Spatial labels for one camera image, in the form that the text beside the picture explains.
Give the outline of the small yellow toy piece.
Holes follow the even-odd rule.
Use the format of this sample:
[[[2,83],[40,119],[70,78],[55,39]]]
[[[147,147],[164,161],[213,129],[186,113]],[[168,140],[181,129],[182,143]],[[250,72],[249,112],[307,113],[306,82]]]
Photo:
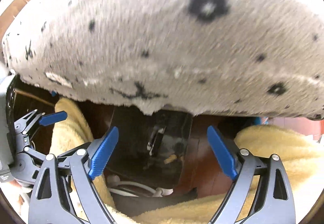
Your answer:
[[[177,160],[177,155],[172,154],[172,155],[170,155],[168,158],[166,158],[164,160],[164,164],[170,164],[170,163],[172,163],[173,161],[176,161],[176,160]]]

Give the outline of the black trash bin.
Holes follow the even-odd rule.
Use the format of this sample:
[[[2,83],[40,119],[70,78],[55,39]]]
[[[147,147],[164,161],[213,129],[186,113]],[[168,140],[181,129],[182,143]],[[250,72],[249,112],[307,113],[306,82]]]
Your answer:
[[[180,180],[193,117],[186,112],[160,110],[151,116],[136,107],[114,109],[111,126],[119,140],[107,168],[141,184],[175,188]]]

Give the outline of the yellow fluffy trousers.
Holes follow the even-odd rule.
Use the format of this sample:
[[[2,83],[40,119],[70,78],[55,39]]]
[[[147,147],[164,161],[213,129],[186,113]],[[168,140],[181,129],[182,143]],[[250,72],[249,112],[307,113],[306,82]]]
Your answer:
[[[130,216],[117,210],[103,175],[87,178],[87,153],[110,157],[118,129],[95,144],[78,106],[62,98],[56,114],[50,153],[65,161],[75,159],[81,174],[72,184],[79,200],[69,199],[69,223],[300,223],[313,213],[323,193],[323,146],[304,135],[274,125],[250,126],[234,140],[214,127],[207,138],[223,171],[232,180],[226,194],[182,202]]]

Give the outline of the grey patterned fleece bedspread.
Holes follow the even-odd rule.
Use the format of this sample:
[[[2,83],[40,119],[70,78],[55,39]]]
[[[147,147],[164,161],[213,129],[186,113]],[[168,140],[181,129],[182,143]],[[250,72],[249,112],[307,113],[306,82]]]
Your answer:
[[[77,101],[323,119],[323,0],[1,0],[1,69]]]

